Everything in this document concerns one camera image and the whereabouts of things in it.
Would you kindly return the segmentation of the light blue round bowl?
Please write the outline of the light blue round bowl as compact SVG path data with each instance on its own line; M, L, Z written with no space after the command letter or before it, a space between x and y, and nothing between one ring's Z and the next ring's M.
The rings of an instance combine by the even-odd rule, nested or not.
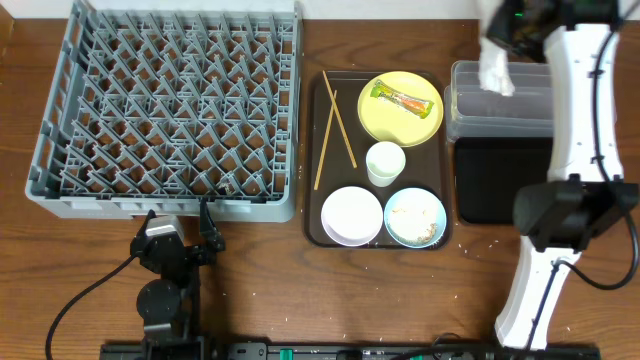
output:
M397 191L387 201L384 225L401 246L435 248L445 238L448 217L442 201L434 193L410 187Z

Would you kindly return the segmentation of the white round bowl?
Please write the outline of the white round bowl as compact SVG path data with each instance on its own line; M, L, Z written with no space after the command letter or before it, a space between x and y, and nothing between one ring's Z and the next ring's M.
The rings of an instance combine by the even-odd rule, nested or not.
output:
M346 186L326 198L320 217L331 240L346 247L358 247L368 244L380 232L383 209L369 190Z

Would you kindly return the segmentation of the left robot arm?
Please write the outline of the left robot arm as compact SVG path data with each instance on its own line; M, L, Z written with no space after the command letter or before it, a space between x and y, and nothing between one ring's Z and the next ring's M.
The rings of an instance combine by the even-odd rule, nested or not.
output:
M199 203L199 235L202 243L186 245L177 217L149 211L131 241L131 256L159 276L147 283L136 299L143 319L144 359L217 357L215 341L200 326L200 268L216 263L225 242L205 200Z

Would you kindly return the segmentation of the green orange snack wrapper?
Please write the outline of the green orange snack wrapper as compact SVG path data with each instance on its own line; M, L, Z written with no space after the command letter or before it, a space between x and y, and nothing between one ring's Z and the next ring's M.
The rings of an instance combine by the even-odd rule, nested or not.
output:
M381 80L375 81L374 86L371 89L370 96L391 102L409 113L416 115L420 119L427 118L434 106L434 103L430 100L423 100L409 96L392 88Z

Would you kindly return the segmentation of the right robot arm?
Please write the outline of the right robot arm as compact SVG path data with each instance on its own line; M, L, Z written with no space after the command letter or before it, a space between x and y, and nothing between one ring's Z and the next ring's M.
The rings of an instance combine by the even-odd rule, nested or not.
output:
M485 6L482 47L547 63L553 92L547 180L516 194L519 261L494 325L500 346L523 359L545 352L568 274L611 291L626 286L639 268L639 234L631 216L639 186L624 179L613 91L619 32L638 6L622 11L617 0L503 0ZM619 220L629 231L631 264L621 280L599 283L576 263L590 241Z

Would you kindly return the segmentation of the white plastic cup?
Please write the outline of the white plastic cup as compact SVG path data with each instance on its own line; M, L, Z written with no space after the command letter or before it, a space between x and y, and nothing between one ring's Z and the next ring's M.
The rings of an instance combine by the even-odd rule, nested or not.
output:
M399 145L383 141L369 148L365 164L369 181L374 186L386 187L404 170L406 156Z

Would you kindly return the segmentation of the rice food scraps pile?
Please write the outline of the rice food scraps pile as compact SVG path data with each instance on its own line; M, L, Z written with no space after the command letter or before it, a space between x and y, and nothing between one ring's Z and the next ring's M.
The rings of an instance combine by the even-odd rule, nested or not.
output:
M434 215L417 208L393 209L388 225L398 240L413 247L427 246L438 230Z

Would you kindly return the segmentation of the white paper napkin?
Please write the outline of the white paper napkin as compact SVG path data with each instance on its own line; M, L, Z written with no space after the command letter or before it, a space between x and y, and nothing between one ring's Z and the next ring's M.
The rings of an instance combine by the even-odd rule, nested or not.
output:
M512 96L515 87L509 75L507 52L486 37L481 37L479 43L478 78L481 89L505 97Z

